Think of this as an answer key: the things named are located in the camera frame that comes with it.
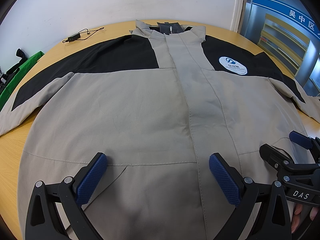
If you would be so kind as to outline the person's right hand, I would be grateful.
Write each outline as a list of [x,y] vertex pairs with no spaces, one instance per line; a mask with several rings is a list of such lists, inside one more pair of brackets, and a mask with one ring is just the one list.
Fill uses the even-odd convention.
[[[300,225],[300,220],[302,218],[302,211],[304,209],[304,205],[296,203],[295,204],[295,208],[294,208],[294,212],[292,215],[292,220],[291,220],[291,232],[294,233],[298,226]],[[313,207],[310,211],[310,220],[313,221],[314,218],[316,217],[317,213],[319,211],[318,207]]]

